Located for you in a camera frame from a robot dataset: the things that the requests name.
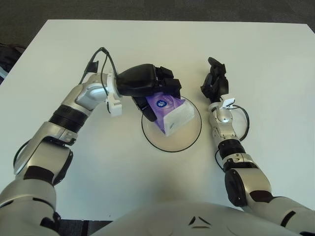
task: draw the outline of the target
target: wire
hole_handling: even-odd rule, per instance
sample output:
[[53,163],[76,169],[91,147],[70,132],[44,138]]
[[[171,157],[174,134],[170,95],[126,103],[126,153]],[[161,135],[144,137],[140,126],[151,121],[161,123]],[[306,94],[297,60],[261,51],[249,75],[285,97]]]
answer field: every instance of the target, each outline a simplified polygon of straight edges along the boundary
[[240,107],[238,105],[233,105],[235,108],[228,108],[229,110],[235,110],[235,109],[241,109],[244,114],[245,114],[245,117],[246,117],[246,123],[247,123],[247,127],[246,127],[246,130],[245,130],[245,133],[243,134],[243,136],[240,138],[240,141],[243,141],[247,135],[248,135],[248,131],[250,130],[250,117],[247,113],[247,111],[243,108],[243,107]]
[[18,159],[18,156],[20,154],[20,152],[22,151],[22,149],[29,143],[30,140],[28,140],[26,143],[24,143],[19,149],[18,151],[16,152],[15,156],[14,156],[14,159],[13,159],[13,167],[15,165],[15,162],[16,160]]
[[84,80],[84,77],[87,75],[88,73],[88,68],[89,68],[89,65],[93,62],[94,58],[96,57],[96,55],[99,53],[99,52],[102,52],[102,48],[99,48],[94,54],[93,56],[91,57],[91,59],[89,60],[87,66],[85,67],[84,69],[84,72],[83,72],[83,75],[82,75],[82,78],[79,82],[79,84],[82,84],[83,80]]
[[85,76],[87,75],[87,73],[88,73],[89,65],[93,62],[93,60],[95,59],[96,55],[97,55],[99,52],[103,52],[103,53],[106,55],[106,58],[107,58],[107,57],[109,58],[110,63],[111,63],[112,68],[113,68],[113,71],[114,71],[114,75],[115,75],[116,79],[118,78],[118,74],[117,74],[117,71],[116,71],[116,68],[115,68],[115,64],[114,64],[114,62],[113,62],[112,57],[110,56],[110,54],[109,54],[109,52],[108,52],[108,50],[107,50],[106,48],[101,47],[101,48],[99,48],[99,49],[93,54],[93,56],[92,56],[91,59],[89,60],[87,66],[86,66],[85,69],[84,69],[84,72],[83,72],[83,75],[82,75],[82,78],[81,78],[79,84],[82,84],[82,83],[83,83],[84,77],[85,77]]
[[104,86],[104,82],[103,82],[103,70],[104,70],[104,67],[105,67],[105,64],[106,64],[106,61],[107,61],[107,57],[108,57],[108,56],[106,55],[104,64],[103,64],[102,69],[101,69],[101,71],[100,71],[100,81],[102,82],[102,86],[103,86],[103,89],[104,89],[104,91],[105,91],[105,93],[106,93],[106,96],[108,96],[108,92],[107,92],[107,90],[106,90],[106,88],[105,88],[105,86]]
[[221,165],[219,164],[218,160],[217,160],[217,153],[219,152],[219,149],[216,151],[216,154],[215,154],[215,160],[216,160],[216,163],[217,165],[220,167],[221,170],[223,170],[223,168],[221,167]]
[[[250,117],[247,113],[247,111],[241,107],[241,106],[238,106],[238,105],[233,105],[235,108],[228,108],[229,110],[235,110],[235,109],[241,109],[244,114],[245,114],[245,117],[246,117],[246,123],[247,123],[247,127],[246,127],[246,130],[245,130],[245,133],[243,134],[243,136],[240,138],[240,141],[243,141],[247,135],[248,135],[248,131],[250,130]],[[219,164],[218,160],[217,160],[217,153],[219,152],[219,150],[216,151],[215,153],[215,160],[216,160],[216,163],[217,165],[220,167],[221,170],[223,170],[223,168],[221,167],[221,165]]]
[[[104,67],[105,67],[107,58],[108,58],[108,55],[106,54],[106,58],[105,58],[104,64],[103,64],[102,69],[101,69],[101,71],[100,71],[100,81],[101,81],[101,83],[102,83],[102,86],[103,86],[103,89],[104,89],[104,91],[105,91],[105,93],[106,93],[106,96],[108,97],[108,92],[107,92],[107,90],[106,90],[106,88],[105,88],[105,85],[104,85],[104,82],[103,82],[103,70],[104,70]],[[107,106],[107,111],[108,111],[108,113],[110,113],[108,102],[107,102],[106,106]]]

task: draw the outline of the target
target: tissue pack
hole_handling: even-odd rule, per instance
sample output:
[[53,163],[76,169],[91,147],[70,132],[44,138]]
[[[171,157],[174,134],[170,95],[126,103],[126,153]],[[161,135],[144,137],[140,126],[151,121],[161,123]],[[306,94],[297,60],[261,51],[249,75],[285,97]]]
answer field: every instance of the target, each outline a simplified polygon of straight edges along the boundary
[[157,119],[155,123],[169,136],[194,117],[194,107],[185,99],[158,92],[146,97]]

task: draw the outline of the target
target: table surface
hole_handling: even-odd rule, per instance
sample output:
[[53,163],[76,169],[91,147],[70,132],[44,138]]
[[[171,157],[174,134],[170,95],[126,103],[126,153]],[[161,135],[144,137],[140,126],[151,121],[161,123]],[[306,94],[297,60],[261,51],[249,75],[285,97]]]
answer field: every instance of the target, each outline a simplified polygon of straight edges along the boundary
[[[72,164],[56,186],[63,218],[115,220],[171,200],[232,206],[214,161],[209,102],[200,92],[209,56],[225,63],[230,92],[250,115],[243,146],[273,194],[315,208],[315,34],[299,24],[47,21],[0,86],[0,189],[14,178],[16,150],[50,118],[101,46],[119,72],[142,63],[170,68],[181,94],[199,109],[202,131],[190,148],[163,152],[144,137],[129,97],[121,117],[111,118],[100,105],[79,132]],[[241,134],[245,119],[233,114]]]

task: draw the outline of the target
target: robotic arm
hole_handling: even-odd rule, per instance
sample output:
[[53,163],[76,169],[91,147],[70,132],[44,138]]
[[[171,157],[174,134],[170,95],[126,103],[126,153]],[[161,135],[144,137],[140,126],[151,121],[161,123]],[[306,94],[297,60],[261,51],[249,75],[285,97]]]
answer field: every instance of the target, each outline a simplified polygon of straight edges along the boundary
[[286,197],[274,197],[270,183],[248,155],[232,126],[230,108],[235,99],[228,94],[225,65],[208,59],[211,71],[201,90],[210,99],[209,122],[225,172],[228,198],[245,212],[252,213],[295,233],[315,235],[315,212]]
[[112,116],[122,113],[120,98],[132,96],[151,121],[157,119],[145,96],[163,91],[180,96],[172,71],[152,64],[133,67],[116,78],[95,73],[72,89],[49,121],[43,123],[14,160],[16,178],[0,194],[0,235],[57,236],[60,216],[54,185],[64,178],[78,131],[104,101]]

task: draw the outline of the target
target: gray carpet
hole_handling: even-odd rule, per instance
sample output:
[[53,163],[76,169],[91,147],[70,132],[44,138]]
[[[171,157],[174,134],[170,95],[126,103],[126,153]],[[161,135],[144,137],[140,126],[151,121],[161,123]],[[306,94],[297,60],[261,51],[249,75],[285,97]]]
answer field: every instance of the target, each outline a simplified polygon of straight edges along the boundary
[[[315,0],[2,0],[0,42],[28,46],[47,19],[282,22],[315,31]],[[63,220],[60,235],[87,236],[106,224]]]

